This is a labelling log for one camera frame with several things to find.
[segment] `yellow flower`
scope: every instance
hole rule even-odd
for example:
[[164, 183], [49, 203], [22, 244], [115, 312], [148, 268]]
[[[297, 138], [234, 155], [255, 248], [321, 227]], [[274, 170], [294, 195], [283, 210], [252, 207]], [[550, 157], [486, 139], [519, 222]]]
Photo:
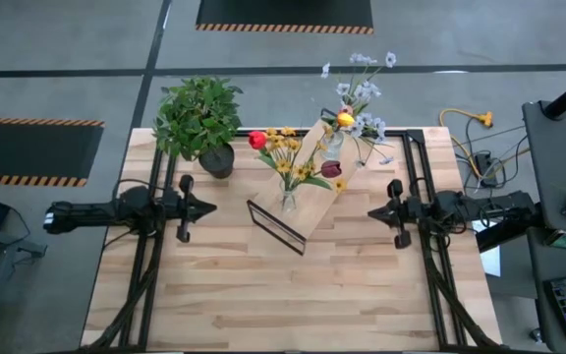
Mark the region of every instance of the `yellow flower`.
[[350, 127], [355, 124], [355, 119], [348, 113], [338, 114], [338, 124], [341, 127]]
[[288, 173], [292, 168], [292, 162], [282, 159], [275, 162], [276, 170], [280, 173]]
[[271, 153], [273, 150], [276, 149], [276, 143], [270, 143], [268, 144], [268, 146], [265, 148], [265, 150], [267, 151], [267, 153]]
[[290, 148], [291, 151], [296, 152], [301, 149], [301, 142], [296, 141], [294, 139], [289, 138], [286, 142], [287, 147]]
[[305, 181], [305, 179], [307, 178], [305, 166], [294, 166], [294, 178], [298, 178], [299, 181]]
[[283, 139], [275, 139], [273, 144], [276, 148], [285, 148], [287, 146], [287, 142], [284, 141]]
[[335, 181], [335, 192], [337, 192], [337, 194], [340, 194], [344, 190], [346, 190], [346, 181], [341, 178]]
[[315, 164], [313, 162], [308, 162], [303, 166], [303, 171], [306, 175], [311, 176], [313, 175], [313, 171], [315, 170]]
[[267, 137], [268, 137], [269, 139], [273, 139], [273, 137], [276, 136], [277, 133], [278, 133], [278, 132], [277, 132], [276, 129], [274, 129], [274, 128], [268, 128], [268, 129], [265, 131], [265, 134], [267, 135]]
[[327, 139], [331, 139], [331, 137], [333, 136], [333, 128], [329, 125], [323, 125], [322, 129], [324, 130], [324, 136]]
[[281, 129], [281, 134], [283, 134], [286, 137], [296, 136], [296, 131], [290, 127], [285, 127]]
[[326, 151], [326, 145], [321, 143], [320, 141], [315, 142], [315, 146], [322, 151]]

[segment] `gray floor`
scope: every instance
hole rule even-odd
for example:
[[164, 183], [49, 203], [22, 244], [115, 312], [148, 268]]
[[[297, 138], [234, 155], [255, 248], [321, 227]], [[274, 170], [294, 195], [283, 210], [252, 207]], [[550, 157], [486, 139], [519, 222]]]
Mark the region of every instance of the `gray floor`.
[[[0, 70], [142, 69], [161, 0], [0, 0]], [[174, 0], [157, 68], [347, 65], [362, 52], [398, 65], [566, 64], [566, 0], [373, 0], [375, 35], [230, 33], [194, 30], [198, 0]], [[150, 127], [160, 87], [181, 78], [154, 78], [142, 125]], [[235, 76], [245, 126], [308, 126], [320, 107], [336, 107], [335, 77]], [[47, 256], [19, 266], [0, 306], [0, 353], [75, 348], [80, 340], [105, 230], [49, 236], [41, 230], [52, 201], [102, 201], [119, 176], [142, 83], [140, 77], [0, 79], [0, 117], [101, 119], [106, 122], [91, 176], [82, 189], [0, 187], [0, 201], [19, 209], [31, 239]], [[378, 75], [383, 96], [370, 112], [391, 126], [437, 124], [443, 108], [492, 111], [491, 130], [473, 124], [472, 138], [521, 126], [521, 104], [552, 99], [566, 72]], [[447, 115], [465, 139], [466, 118]], [[520, 129], [474, 144], [499, 155], [523, 138]], [[508, 167], [514, 173], [514, 165]], [[496, 194], [525, 190], [537, 198], [529, 155], [519, 177]], [[534, 304], [493, 295], [504, 343], [543, 350], [527, 338], [537, 325]]]

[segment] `clear vase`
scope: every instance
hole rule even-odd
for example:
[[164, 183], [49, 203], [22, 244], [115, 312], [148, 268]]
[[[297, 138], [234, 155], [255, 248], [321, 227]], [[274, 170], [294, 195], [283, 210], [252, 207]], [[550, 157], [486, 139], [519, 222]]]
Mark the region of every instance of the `clear vase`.
[[281, 199], [281, 211], [283, 212], [290, 212], [296, 209], [296, 198], [294, 197], [294, 193], [296, 189], [288, 191], [285, 189], [285, 184], [281, 181], [280, 184], [281, 192], [283, 192], [283, 199]]
[[331, 138], [322, 137], [320, 141], [326, 146], [326, 151], [321, 151], [320, 155], [327, 161], [337, 161], [340, 159], [340, 149], [344, 143], [344, 132], [333, 133]]

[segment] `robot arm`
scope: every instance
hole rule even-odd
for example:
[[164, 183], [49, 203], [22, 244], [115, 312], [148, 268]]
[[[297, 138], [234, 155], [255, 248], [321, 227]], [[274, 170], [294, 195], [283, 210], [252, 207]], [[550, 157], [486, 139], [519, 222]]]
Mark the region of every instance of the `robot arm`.
[[182, 242], [189, 242], [188, 223], [217, 209], [215, 205], [199, 201], [192, 194], [193, 187], [194, 178], [183, 175], [179, 188], [184, 197], [169, 189], [163, 191], [161, 198], [154, 198], [147, 187], [137, 186], [107, 203], [56, 202], [47, 210], [43, 228], [50, 234], [60, 234], [78, 227], [122, 225], [153, 234], [161, 220], [181, 219], [177, 237]]

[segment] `wooden board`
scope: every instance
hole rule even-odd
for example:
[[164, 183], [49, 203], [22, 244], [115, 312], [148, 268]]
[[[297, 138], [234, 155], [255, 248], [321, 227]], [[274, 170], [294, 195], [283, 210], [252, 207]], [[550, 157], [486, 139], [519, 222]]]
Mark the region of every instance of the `wooden board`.
[[[303, 138], [303, 146], [296, 157], [297, 164], [302, 164], [308, 160], [315, 144], [324, 136], [323, 125], [325, 125], [325, 123], [318, 120]], [[281, 208], [281, 202], [283, 200], [283, 193], [280, 187], [281, 177], [273, 173], [272, 177], [258, 189], [258, 193], [253, 198], [253, 202], [306, 239], [309, 238], [322, 220], [322, 217], [338, 197], [333, 187], [333, 182], [336, 179], [343, 179], [349, 182], [351, 177], [353, 177], [358, 170], [356, 161], [360, 159], [360, 156], [365, 158], [368, 155], [370, 146], [364, 142], [358, 142], [358, 144], [360, 151], [358, 151], [353, 138], [347, 134], [344, 135], [344, 142], [340, 149], [339, 158], [342, 174], [335, 179], [327, 179], [331, 184], [332, 190], [302, 184], [297, 188], [294, 194], [297, 205], [296, 209], [284, 212]], [[319, 151], [313, 158], [317, 168], [325, 161]]]
[[[425, 128], [424, 134], [436, 190], [460, 190], [448, 130]], [[366, 216], [386, 203], [390, 180], [409, 184], [401, 144], [388, 143], [396, 148], [383, 151], [394, 162], [379, 165], [378, 154], [370, 157], [316, 227], [304, 257], [253, 225], [246, 200], [274, 172], [255, 159], [244, 140], [232, 144], [235, 171], [226, 180], [215, 180], [197, 162], [179, 161], [175, 188], [181, 174], [192, 174], [195, 195], [217, 204], [218, 210], [191, 226], [189, 244], [173, 237], [176, 222], [168, 225], [148, 350], [436, 350], [416, 230], [411, 228], [412, 246], [396, 250], [395, 232]], [[153, 149], [151, 130], [134, 130], [122, 177], [146, 179]], [[122, 232], [111, 228], [108, 239]], [[83, 344], [92, 342], [124, 303], [136, 243], [134, 237], [123, 238], [104, 252]], [[452, 236], [449, 254], [461, 301], [499, 342], [473, 234]], [[443, 309], [448, 314], [446, 303]], [[139, 333], [138, 318], [133, 339]], [[448, 315], [445, 321], [455, 342]]]

